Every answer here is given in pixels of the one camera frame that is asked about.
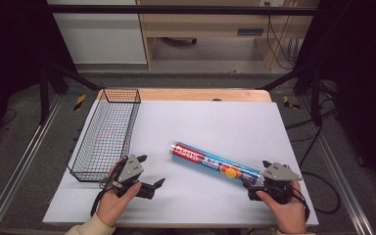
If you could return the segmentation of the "white table mat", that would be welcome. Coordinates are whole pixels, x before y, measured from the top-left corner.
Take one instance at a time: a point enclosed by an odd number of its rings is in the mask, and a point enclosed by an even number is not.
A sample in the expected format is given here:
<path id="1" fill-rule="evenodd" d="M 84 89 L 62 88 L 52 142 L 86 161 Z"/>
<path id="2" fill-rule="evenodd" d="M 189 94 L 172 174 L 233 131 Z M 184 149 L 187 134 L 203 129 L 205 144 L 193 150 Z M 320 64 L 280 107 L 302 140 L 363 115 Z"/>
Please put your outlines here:
<path id="1" fill-rule="evenodd" d="M 253 168 L 265 161 L 299 168 L 272 102 L 144 101 L 130 151 L 147 158 L 141 181 L 162 180 L 164 184 L 151 200 L 133 199 L 119 226 L 247 228 L 275 224 L 269 208 L 250 200 L 240 181 L 174 158 L 170 153 L 174 142 Z"/>

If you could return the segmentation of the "person's right hand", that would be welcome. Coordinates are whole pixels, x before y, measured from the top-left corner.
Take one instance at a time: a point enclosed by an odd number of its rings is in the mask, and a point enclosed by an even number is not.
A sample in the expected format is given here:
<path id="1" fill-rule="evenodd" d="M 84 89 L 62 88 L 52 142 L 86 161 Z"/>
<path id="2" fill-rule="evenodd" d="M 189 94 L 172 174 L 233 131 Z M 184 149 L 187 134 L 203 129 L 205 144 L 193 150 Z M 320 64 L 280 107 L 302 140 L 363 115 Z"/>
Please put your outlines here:
<path id="1" fill-rule="evenodd" d="M 298 199 L 293 199 L 290 203 L 281 205 L 263 191 L 257 191 L 257 196 L 273 212 L 277 220 L 278 230 L 284 233 L 306 232 L 305 206 Z"/>

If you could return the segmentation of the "wooden table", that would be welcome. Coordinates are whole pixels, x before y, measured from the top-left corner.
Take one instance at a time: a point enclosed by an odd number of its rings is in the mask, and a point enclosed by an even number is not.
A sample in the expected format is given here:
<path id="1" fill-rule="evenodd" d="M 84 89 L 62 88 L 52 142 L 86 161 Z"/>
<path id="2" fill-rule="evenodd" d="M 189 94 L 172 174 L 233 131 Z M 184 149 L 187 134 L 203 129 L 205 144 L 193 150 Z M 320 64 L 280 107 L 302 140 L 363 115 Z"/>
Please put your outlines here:
<path id="1" fill-rule="evenodd" d="M 142 101 L 236 101 L 271 102 L 269 93 L 256 89 L 139 88 Z"/>

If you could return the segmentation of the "black curtain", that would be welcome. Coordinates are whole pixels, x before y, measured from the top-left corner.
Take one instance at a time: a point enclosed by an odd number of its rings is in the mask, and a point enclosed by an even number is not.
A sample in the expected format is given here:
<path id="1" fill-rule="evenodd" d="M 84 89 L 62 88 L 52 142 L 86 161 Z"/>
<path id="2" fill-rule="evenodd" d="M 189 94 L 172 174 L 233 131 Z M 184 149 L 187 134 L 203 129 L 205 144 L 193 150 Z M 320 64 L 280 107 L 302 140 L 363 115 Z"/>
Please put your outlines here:
<path id="1" fill-rule="evenodd" d="M 39 40 L 46 58 L 75 70 L 53 14 L 32 8 L 47 4 L 47 0 L 0 0 L 0 122 L 9 98 L 39 82 L 44 60 L 33 47 L 33 39 Z"/>
<path id="2" fill-rule="evenodd" d="M 376 0 L 320 0 L 299 55 L 305 62 L 326 31 L 316 57 L 323 79 L 338 86 L 338 109 L 364 161 L 376 171 Z"/>

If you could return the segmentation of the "blue and red cylindrical tube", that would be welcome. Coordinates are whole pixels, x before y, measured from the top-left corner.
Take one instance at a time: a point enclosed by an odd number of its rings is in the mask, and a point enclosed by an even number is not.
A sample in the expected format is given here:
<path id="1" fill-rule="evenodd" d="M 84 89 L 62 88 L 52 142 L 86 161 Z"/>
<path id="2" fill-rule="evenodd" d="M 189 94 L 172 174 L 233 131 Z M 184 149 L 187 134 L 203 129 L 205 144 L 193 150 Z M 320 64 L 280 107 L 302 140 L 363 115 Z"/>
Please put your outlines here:
<path id="1" fill-rule="evenodd" d="M 174 142 L 169 151 L 174 157 L 218 171 L 228 178 L 245 181 L 252 186 L 261 186 L 263 183 L 263 176 L 259 170 L 235 163 L 188 144 Z"/>

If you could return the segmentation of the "white cabinet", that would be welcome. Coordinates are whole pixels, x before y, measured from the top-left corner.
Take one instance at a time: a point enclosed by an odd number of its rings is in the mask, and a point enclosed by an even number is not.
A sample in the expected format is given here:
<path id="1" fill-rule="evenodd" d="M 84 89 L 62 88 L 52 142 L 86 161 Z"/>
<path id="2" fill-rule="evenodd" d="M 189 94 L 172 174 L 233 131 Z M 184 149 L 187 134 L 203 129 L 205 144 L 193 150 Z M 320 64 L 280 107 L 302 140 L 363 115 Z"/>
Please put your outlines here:
<path id="1" fill-rule="evenodd" d="M 137 14 L 54 14 L 78 65 L 145 64 Z"/>

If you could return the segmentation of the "light wooden desk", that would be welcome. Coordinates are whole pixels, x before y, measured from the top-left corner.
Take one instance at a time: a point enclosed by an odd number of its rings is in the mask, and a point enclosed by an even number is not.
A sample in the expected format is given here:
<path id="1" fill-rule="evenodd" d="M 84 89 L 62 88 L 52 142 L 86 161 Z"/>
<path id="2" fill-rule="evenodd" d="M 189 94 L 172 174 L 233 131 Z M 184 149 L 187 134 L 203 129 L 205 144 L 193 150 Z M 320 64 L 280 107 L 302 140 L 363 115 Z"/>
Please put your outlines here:
<path id="1" fill-rule="evenodd" d="M 139 6 L 314 7 L 320 0 L 136 0 Z M 142 14 L 144 35 L 160 37 L 253 38 L 267 69 L 281 58 L 288 38 L 303 39 L 311 16 Z"/>

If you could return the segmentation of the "black horizontal frame bar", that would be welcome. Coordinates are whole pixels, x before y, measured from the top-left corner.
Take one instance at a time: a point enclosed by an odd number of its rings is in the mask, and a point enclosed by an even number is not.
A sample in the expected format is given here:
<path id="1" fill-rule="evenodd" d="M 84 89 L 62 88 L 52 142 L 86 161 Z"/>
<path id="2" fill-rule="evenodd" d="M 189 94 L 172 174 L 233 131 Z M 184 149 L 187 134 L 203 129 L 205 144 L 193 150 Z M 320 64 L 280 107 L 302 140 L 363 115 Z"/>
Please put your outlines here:
<path id="1" fill-rule="evenodd" d="M 52 13 L 68 14 L 185 14 L 185 15 L 270 15 L 315 16 L 318 8 L 225 7 L 225 6 L 128 6 L 128 5 L 48 5 Z"/>

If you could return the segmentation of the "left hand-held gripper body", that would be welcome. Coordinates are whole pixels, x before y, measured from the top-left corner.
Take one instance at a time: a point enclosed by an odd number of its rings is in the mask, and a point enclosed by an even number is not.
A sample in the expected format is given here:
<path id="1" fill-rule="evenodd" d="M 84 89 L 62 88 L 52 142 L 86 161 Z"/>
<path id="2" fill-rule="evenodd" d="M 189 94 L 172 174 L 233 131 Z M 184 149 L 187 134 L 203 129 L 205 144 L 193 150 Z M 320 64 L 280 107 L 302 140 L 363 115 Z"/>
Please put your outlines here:
<path id="1" fill-rule="evenodd" d="M 129 157 L 123 157 L 118 163 L 113 172 L 113 186 L 117 188 L 117 195 L 123 196 L 127 190 L 136 182 L 139 182 L 138 178 L 144 171 L 141 163 L 138 162 L 135 155 Z M 155 186 L 147 183 L 142 183 L 139 193 L 136 197 L 143 199 L 153 199 L 155 195 Z"/>

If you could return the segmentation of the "aluminium floor rail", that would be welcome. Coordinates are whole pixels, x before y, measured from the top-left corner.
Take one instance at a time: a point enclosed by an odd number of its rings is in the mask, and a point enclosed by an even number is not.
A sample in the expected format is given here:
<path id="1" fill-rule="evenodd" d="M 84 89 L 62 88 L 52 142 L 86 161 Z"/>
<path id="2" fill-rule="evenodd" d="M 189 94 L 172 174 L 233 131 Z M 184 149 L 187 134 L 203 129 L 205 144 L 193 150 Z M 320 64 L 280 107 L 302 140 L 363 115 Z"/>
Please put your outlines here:
<path id="1" fill-rule="evenodd" d="M 9 205 L 12 203 L 17 191 L 21 187 L 24 176 L 34 160 L 36 153 L 54 120 L 54 116 L 60 108 L 62 100 L 63 97 L 61 95 L 54 96 L 48 117 L 46 117 L 34 130 L 34 134 L 25 147 L 21 158 L 5 183 L 5 186 L 2 188 L 2 192 L 0 193 L 0 222 L 2 221 Z"/>
<path id="2" fill-rule="evenodd" d="M 315 214 L 320 219 L 319 224 L 327 234 L 331 234 L 332 230 L 337 231 L 340 226 L 351 224 L 352 232 L 356 235 L 374 235 L 361 203 L 346 177 L 346 169 L 340 164 L 340 158 L 333 152 L 322 132 L 325 129 L 324 122 L 315 146 L 323 159 L 322 166 L 328 170 L 326 178 L 330 180 L 334 188 L 333 193 L 339 195 L 340 207 L 334 213 L 329 214 L 320 212 L 318 210 L 320 204 L 317 204 L 314 208 Z"/>

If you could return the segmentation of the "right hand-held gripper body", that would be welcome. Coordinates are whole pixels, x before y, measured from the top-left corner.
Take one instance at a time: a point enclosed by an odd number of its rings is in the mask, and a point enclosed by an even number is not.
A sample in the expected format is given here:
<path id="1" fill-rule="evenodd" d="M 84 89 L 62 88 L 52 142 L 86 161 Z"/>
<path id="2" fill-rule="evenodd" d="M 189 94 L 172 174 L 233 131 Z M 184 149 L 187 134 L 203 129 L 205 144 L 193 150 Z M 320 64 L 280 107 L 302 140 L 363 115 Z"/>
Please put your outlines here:
<path id="1" fill-rule="evenodd" d="M 267 193 L 278 204 L 288 204 L 294 196 L 294 181 L 300 181 L 303 178 L 293 172 L 286 164 L 272 163 L 257 178 L 255 182 L 250 182 L 256 186 L 258 191 Z M 249 194 L 251 201 L 260 201 L 255 194 Z"/>

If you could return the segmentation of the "black metal stand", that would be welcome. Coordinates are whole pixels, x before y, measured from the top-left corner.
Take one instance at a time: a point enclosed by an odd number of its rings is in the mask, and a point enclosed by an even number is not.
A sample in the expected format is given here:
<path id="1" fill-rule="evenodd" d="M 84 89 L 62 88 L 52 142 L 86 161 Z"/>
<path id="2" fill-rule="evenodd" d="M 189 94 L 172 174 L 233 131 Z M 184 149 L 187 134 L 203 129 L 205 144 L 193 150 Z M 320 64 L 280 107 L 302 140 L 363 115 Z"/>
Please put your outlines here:
<path id="1" fill-rule="evenodd" d="M 69 90 L 69 87 L 65 82 L 65 77 L 69 77 L 93 91 L 101 89 L 99 85 L 85 79 L 79 75 L 77 71 L 67 69 L 55 62 L 45 62 L 39 73 L 41 105 L 40 124 L 43 124 L 50 116 L 48 85 L 51 85 L 57 94 L 65 94 Z"/>
<path id="2" fill-rule="evenodd" d="M 280 78 L 264 85 L 260 90 L 270 91 L 294 77 L 298 79 L 293 88 L 295 94 L 302 95 L 311 88 L 310 117 L 316 126 L 321 126 L 322 120 L 319 108 L 320 73 L 318 72 L 316 63 L 307 62 L 295 67 Z"/>

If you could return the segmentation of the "black wire basket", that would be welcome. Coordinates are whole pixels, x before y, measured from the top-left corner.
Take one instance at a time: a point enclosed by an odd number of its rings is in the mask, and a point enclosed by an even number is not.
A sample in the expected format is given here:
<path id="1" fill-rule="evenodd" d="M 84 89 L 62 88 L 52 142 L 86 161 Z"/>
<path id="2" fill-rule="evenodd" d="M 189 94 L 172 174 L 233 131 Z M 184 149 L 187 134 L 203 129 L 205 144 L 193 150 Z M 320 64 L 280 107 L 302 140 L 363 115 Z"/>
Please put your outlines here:
<path id="1" fill-rule="evenodd" d="M 105 178 L 129 154 L 141 98 L 138 89 L 102 89 L 80 132 L 67 168 L 79 182 Z"/>

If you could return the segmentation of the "yellow and black tape strip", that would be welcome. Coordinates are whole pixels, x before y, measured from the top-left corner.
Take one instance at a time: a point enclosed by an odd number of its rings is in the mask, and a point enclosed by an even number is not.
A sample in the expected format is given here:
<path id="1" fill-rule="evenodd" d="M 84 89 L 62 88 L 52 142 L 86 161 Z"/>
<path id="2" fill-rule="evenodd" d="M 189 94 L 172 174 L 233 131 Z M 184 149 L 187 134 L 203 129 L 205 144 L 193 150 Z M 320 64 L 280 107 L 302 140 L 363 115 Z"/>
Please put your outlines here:
<path id="1" fill-rule="evenodd" d="M 287 96 L 283 96 L 283 104 L 284 104 L 284 107 L 286 107 L 286 108 L 291 108 L 291 109 L 294 109 L 294 110 L 300 110 L 301 109 L 300 105 L 291 104 L 290 101 L 289 101 L 289 98 Z"/>
<path id="2" fill-rule="evenodd" d="M 81 105 L 85 99 L 86 95 L 85 94 L 81 94 L 79 95 L 79 97 L 77 98 L 76 102 L 75 102 L 75 105 L 73 107 L 73 110 L 74 111 L 79 111 L 79 109 L 81 108 Z"/>

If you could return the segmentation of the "person's left hand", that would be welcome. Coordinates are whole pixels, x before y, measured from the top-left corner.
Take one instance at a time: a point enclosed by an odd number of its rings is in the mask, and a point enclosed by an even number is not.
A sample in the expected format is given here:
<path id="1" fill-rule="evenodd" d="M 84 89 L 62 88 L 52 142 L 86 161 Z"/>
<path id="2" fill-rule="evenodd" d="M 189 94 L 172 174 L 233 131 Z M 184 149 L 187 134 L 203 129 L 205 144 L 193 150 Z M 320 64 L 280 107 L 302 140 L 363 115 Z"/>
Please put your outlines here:
<path id="1" fill-rule="evenodd" d="M 97 216 L 103 223 L 113 227 L 130 201 L 139 193 L 140 188 L 141 183 L 136 182 L 123 196 L 119 197 L 117 195 L 117 188 L 109 185 L 99 202 L 98 209 L 96 210 Z"/>

